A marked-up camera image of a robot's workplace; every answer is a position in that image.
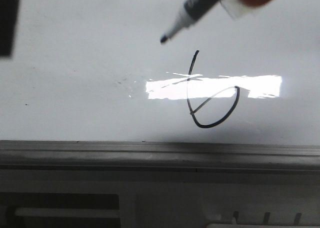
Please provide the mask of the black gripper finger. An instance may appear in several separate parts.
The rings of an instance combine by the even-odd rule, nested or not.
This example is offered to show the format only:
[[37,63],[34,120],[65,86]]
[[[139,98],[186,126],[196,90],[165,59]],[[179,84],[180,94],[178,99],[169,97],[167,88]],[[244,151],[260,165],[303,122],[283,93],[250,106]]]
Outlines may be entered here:
[[12,56],[20,0],[0,0],[0,57]]

